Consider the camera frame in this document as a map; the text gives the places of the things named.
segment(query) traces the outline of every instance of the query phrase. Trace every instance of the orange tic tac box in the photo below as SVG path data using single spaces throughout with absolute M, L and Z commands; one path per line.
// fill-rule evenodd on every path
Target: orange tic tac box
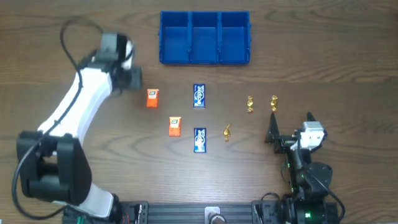
M 157 108 L 159 102 L 159 90 L 148 89 L 147 90 L 147 108 Z
M 181 117 L 170 117 L 169 136 L 170 137 L 181 136 Z

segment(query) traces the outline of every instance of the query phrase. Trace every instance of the blue tray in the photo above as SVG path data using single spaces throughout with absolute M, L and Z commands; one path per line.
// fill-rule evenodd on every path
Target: blue tray
M 159 60 L 164 64 L 246 64 L 250 61 L 250 13 L 160 13 Z

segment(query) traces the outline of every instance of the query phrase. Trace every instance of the blue box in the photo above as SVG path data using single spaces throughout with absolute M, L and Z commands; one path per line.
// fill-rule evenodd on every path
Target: blue box
M 162 11 L 159 60 L 164 64 L 246 64 L 250 12 Z
M 193 107 L 204 108 L 205 101 L 205 84 L 193 84 Z
M 193 152 L 206 153 L 206 128 L 194 128 Z

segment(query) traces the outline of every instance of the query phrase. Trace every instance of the wood grain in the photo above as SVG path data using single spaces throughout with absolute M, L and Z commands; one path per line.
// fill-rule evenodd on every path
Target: wood grain
M 165 66 L 159 63 L 161 10 L 249 10 L 249 65 Z M 346 206 L 343 223 L 398 221 L 398 4 L 395 0 L 87 0 L 0 2 L 0 219 L 27 220 L 12 204 L 15 141 L 57 107 L 73 80 L 58 40 L 71 17 L 126 33 L 137 44 L 144 88 L 160 89 L 157 110 L 145 93 L 106 100 L 85 139 L 94 181 L 123 200 L 250 202 L 289 192 L 283 157 L 264 144 L 269 102 L 278 95 L 282 133 L 313 112 L 329 132 L 313 160 L 332 166 L 331 189 Z M 82 58 L 100 36 L 72 28 L 67 45 Z M 193 83 L 206 83 L 205 110 L 192 109 Z M 254 113 L 246 113 L 246 97 Z M 182 117 L 169 138 L 168 117 Z M 229 143 L 222 131 L 231 123 Z M 195 126 L 208 128 L 208 153 L 193 153 Z M 45 215 L 56 206 L 25 198 Z M 40 223 L 60 223 L 60 217 Z

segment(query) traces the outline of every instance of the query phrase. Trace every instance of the table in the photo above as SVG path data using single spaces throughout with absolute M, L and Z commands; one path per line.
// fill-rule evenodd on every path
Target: table
M 159 12 L 251 12 L 251 61 L 245 66 L 166 66 L 159 63 Z M 329 132 L 313 161 L 332 166 L 330 189 L 346 206 L 343 223 L 398 220 L 398 4 L 394 0 L 87 0 L 0 3 L 0 219 L 26 220 L 12 204 L 16 137 L 36 130 L 57 107 L 75 71 L 58 32 L 86 17 L 136 42 L 144 88 L 160 90 L 157 110 L 146 92 L 107 99 L 86 135 L 93 181 L 123 200 L 250 202 L 289 186 L 282 155 L 264 144 L 272 95 L 277 120 L 292 134 L 311 111 Z M 66 36 L 76 59 L 99 46 L 86 27 Z M 206 83 L 206 109 L 192 108 L 192 85 Z M 254 112 L 247 114 L 247 96 Z M 182 117 L 180 138 L 168 137 L 169 116 Z M 231 123 L 230 142 L 223 130 Z M 208 152 L 193 153 L 193 128 L 207 127 Z M 56 205 L 25 198 L 45 215 Z

